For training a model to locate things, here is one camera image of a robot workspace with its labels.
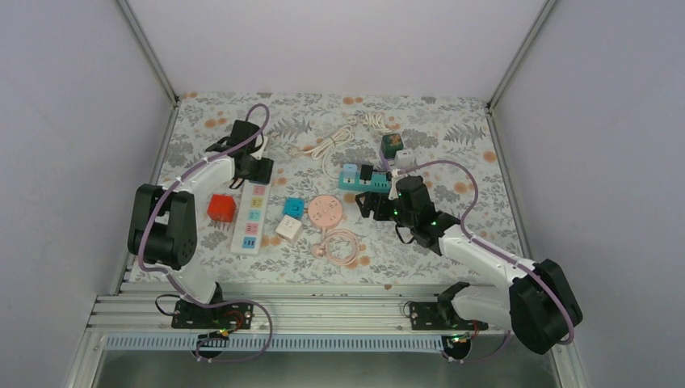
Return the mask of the black power adapter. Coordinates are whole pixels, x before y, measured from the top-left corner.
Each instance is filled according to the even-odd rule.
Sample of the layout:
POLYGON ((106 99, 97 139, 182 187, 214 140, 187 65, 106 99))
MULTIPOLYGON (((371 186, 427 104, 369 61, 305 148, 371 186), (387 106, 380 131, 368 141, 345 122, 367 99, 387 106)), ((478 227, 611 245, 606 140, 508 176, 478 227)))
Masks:
POLYGON ((359 183, 362 185, 370 185, 372 182, 374 167, 372 165, 363 164, 359 171, 359 183))

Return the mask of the white cube adapter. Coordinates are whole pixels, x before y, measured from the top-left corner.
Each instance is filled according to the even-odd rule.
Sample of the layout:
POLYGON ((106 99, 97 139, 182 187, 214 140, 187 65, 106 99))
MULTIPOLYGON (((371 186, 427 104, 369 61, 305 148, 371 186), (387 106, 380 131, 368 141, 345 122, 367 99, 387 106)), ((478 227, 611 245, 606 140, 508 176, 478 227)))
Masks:
POLYGON ((396 168, 405 170, 416 165, 416 156, 414 155, 413 150, 398 150, 393 162, 396 168))

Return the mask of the red cube socket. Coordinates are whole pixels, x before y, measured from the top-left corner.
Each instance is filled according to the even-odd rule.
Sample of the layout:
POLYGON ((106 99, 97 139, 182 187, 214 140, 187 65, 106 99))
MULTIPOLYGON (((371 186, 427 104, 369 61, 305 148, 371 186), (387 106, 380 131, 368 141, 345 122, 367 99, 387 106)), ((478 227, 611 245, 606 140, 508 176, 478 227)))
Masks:
POLYGON ((213 194, 206 213, 212 221, 231 223, 234 219, 236 208, 236 202, 231 196, 213 194))

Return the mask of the dark green cube socket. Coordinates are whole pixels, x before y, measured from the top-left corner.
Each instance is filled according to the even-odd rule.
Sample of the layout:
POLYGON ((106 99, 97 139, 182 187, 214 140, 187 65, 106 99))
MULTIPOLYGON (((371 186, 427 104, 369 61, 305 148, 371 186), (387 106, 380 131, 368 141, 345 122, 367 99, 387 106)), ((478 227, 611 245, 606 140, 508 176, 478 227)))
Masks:
POLYGON ((398 151, 404 150, 400 133, 385 134, 381 138, 380 151, 385 159, 394 159, 398 151))

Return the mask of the white pink cube socket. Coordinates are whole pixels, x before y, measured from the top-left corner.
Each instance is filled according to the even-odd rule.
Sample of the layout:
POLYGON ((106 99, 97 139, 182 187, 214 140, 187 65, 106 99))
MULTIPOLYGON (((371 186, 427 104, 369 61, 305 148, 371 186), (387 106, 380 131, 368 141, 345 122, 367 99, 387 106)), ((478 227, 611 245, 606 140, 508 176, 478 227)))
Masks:
POLYGON ((294 243, 300 237, 303 230, 302 222, 289 215, 284 215, 277 227, 276 234, 283 240, 294 243))

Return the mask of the light blue plug adapter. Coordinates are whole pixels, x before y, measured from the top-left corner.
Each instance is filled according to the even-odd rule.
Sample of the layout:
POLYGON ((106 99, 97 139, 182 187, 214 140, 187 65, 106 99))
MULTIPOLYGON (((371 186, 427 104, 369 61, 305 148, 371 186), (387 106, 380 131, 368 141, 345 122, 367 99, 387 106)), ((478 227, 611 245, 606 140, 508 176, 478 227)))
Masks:
POLYGON ((346 163, 342 166, 342 171, 340 173, 340 178, 343 182, 352 182, 356 180, 356 174, 358 172, 358 166, 352 163, 346 163))

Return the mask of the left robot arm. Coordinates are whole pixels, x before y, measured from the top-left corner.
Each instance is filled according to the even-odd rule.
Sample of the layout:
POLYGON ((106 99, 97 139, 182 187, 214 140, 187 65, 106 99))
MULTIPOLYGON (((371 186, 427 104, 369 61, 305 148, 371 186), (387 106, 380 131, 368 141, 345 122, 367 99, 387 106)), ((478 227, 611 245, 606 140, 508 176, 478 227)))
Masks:
POLYGON ((223 292, 193 260, 198 243, 195 198, 223 183, 241 179, 268 183, 273 162, 260 156, 263 126, 236 120, 230 135, 210 145, 204 156, 167 185, 142 184, 136 191, 128 250, 143 272, 164 276, 178 302, 170 313, 174 328, 234 329, 245 319, 223 301, 223 292))

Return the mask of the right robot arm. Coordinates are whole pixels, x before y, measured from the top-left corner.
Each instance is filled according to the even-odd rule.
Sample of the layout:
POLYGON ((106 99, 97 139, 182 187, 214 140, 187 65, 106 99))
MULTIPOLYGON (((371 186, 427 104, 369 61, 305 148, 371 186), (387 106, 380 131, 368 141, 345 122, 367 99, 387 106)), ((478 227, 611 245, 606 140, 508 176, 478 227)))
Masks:
POLYGON ((463 220, 435 207, 421 177, 401 178, 388 193, 358 194, 355 202, 363 217, 408 229, 412 243, 487 280, 486 286, 461 281, 440 294, 437 316, 444 327, 486 323, 510 331, 537 354, 574 339, 583 315, 561 266, 551 259, 525 259, 479 239, 463 220))

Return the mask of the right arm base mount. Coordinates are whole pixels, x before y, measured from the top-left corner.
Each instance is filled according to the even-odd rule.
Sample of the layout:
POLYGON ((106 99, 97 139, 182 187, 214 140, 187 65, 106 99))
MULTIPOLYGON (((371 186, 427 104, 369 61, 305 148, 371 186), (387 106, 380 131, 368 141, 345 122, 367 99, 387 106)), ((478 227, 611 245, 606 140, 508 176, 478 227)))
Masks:
POLYGON ((413 331, 463 330, 465 334, 444 335, 441 339, 443 358, 449 363, 459 365, 476 365, 494 359, 502 353, 513 340, 513 335, 507 331, 502 342, 489 355, 476 359, 470 358, 473 342, 478 335, 488 329, 487 323, 477 320, 460 318, 454 310, 444 313, 438 302, 407 301, 402 305, 401 312, 410 320, 413 331))

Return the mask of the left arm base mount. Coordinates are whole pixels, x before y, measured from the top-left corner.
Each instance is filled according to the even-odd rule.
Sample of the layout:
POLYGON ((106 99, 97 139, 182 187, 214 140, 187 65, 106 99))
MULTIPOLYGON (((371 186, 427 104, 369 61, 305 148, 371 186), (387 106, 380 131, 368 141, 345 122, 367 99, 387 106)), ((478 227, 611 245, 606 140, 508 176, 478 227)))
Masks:
POLYGON ((268 310, 261 304, 249 300, 222 302, 214 297, 211 308, 203 308, 183 300, 179 295, 164 293, 154 299, 158 313, 171 319, 174 329, 209 329, 208 334, 199 335, 191 354, 198 362, 211 364, 235 364, 252 361, 268 350, 274 335, 274 321, 268 310), (240 330, 251 328, 255 311, 260 310, 267 319, 267 339, 264 345, 250 356, 238 359, 220 360, 221 350, 204 350, 205 344, 214 341, 227 342, 230 336, 240 330))

